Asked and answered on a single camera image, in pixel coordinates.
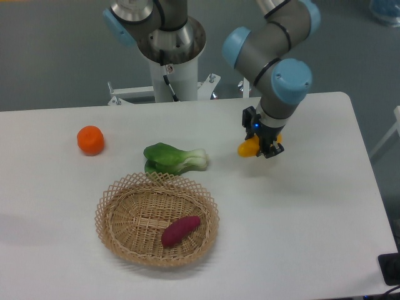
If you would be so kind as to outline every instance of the metal bracket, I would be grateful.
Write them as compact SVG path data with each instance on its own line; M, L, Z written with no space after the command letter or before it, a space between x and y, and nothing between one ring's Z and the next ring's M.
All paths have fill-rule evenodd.
M393 134L397 133L400 136L400 106L397 106L394 109L394 115L396 116L396 122L368 154L370 160L375 157L378 151L386 144L388 139L393 136Z
M197 83L197 100L210 100L218 98L214 90L221 80L221 77L211 73L204 82ZM111 82L108 82L108 88L111 100L108 105L127 105L134 104L135 99L154 96L154 89L152 86L132 87L129 89L113 89Z

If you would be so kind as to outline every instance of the sweet potato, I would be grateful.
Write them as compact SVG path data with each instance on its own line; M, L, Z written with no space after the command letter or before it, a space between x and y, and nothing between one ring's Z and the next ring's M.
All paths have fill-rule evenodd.
M189 233L200 225L199 216L186 216L169 225L162 233L161 242L164 247L180 243Z

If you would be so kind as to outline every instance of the wicker basket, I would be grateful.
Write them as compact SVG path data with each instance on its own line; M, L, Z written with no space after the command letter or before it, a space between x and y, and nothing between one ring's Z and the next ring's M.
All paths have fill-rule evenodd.
M161 235L175 220L197 215L201 225L174 247ZM182 266L203 256L218 231L217 205L200 184L168 174L132 174L105 191L96 211L96 231L120 258L152 266Z

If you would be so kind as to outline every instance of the silver cylinder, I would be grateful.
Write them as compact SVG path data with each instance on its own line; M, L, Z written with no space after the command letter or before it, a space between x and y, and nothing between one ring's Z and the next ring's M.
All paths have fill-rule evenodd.
M153 11L152 0L112 0L111 9L118 17L128 22L141 22Z
M286 2L286 0L256 0L257 4L261 8L261 11L264 15L273 11L282 3Z
M149 37L151 48L157 53L163 50L170 56L190 53L193 47L193 28L187 22L177 31L155 30Z

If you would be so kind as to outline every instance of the yellow object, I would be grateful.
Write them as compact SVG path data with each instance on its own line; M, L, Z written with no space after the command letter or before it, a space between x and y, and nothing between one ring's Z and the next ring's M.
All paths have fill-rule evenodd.
M282 142L281 134L277 136L277 142ZM251 139L248 139L240 144L237 149L237 153L243 158L250 158L251 156L256 156L259 150L259 138L255 134Z

